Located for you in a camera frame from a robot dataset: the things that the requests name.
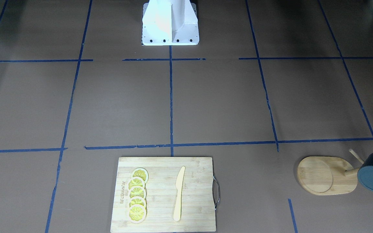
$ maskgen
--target cutting board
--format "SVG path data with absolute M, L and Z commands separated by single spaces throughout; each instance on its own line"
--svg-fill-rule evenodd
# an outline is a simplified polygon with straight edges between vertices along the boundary
M 173 220 L 176 177 L 185 166 L 182 211 Z M 145 168 L 147 215 L 143 222 L 129 221 L 127 182 L 132 171 Z M 111 233 L 215 231 L 213 161 L 209 157 L 120 157 L 111 218 Z

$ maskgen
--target metal handle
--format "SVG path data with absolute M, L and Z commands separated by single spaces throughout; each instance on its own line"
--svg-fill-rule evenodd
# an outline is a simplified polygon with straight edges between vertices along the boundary
M 219 185 L 217 179 L 215 178 L 215 176 L 213 176 L 213 178 L 215 180 L 215 183 L 217 183 L 217 187 L 218 187 L 218 201 L 217 202 L 214 201 L 215 210 L 217 210 L 217 205 L 220 203 L 220 199 L 221 199 L 221 193 L 220 193 L 221 190 L 220 190 L 220 185 Z

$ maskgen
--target brown floor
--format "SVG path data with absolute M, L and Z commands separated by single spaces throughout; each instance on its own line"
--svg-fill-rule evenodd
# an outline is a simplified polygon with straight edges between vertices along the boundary
M 373 232 L 373 192 L 296 179 L 373 152 L 373 1 L 200 0 L 171 48 L 145 2 L 0 0 L 0 232 L 110 232 L 120 156 L 213 157 L 219 233 Z

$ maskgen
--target knife handle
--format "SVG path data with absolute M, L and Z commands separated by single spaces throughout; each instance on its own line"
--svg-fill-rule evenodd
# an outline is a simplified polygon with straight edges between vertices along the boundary
M 182 189 L 178 190 L 176 194 L 176 202 L 174 209 L 174 220 L 179 221 L 181 219 L 181 205 L 182 205 Z

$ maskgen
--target knife blade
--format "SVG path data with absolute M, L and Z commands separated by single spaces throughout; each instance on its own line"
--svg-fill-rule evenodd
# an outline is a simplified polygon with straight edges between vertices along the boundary
M 179 170 L 178 176 L 176 177 L 175 187 L 177 189 L 176 202 L 173 218 L 175 221 L 181 219 L 181 207 L 182 207 L 182 185 L 184 184 L 185 166 L 182 166 Z

